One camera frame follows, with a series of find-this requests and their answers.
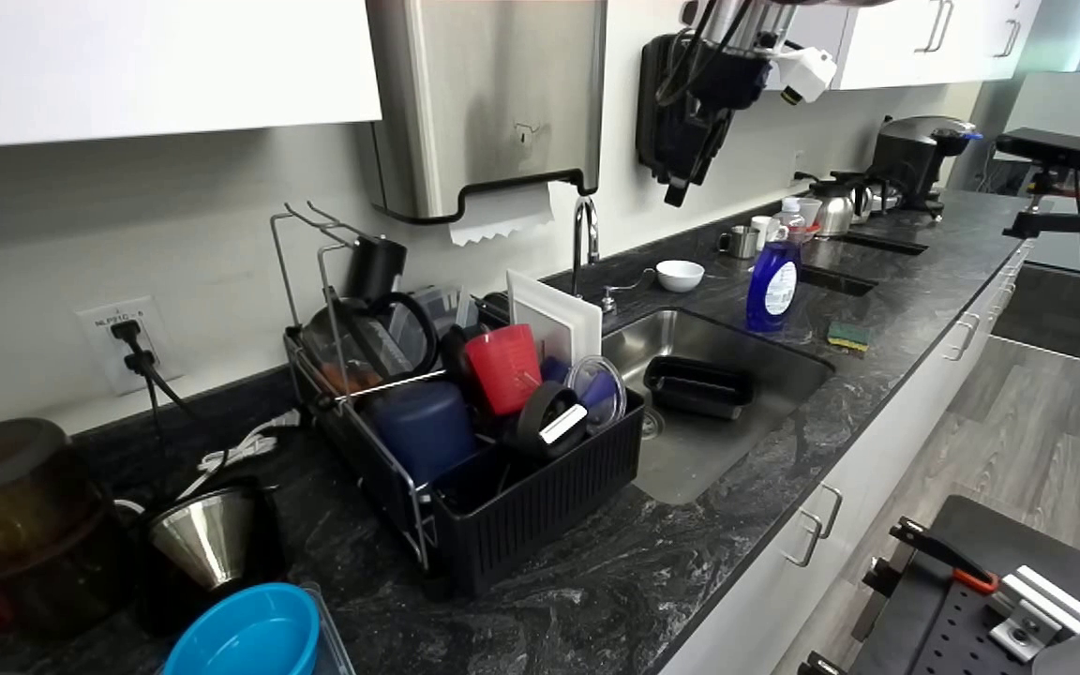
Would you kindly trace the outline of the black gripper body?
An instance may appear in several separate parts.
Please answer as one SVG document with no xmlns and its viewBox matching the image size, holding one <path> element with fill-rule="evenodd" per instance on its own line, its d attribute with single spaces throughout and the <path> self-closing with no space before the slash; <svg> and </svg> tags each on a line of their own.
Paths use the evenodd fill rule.
<svg viewBox="0 0 1080 675">
<path fill-rule="evenodd" d="M 691 183 L 706 181 L 706 167 L 717 156 L 732 117 L 762 98 L 766 79 L 766 57 L 727 57 L 712 51 L 706 39 L 680 38 L 676 66 L 666 71 L 657 99 L 670 106 L 685 98 L 706 127 Z"/>
</svg>

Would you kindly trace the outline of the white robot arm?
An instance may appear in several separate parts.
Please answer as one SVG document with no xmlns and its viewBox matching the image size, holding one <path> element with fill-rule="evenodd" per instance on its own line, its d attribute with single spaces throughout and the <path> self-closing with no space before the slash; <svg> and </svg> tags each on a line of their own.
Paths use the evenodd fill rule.
<svg viewBox="0 0 1080 675">
<path fill-rule="evenodd" d="M 803 8 L 878 8 L 883 0 L 685 0 L 685 27 L 643 44 L 638 154 L 680 207 L 706 181 L 732 117 L 766 89 L 788 106 L 816 99 L 837 61 L 788 38 Z"/>
</svg>

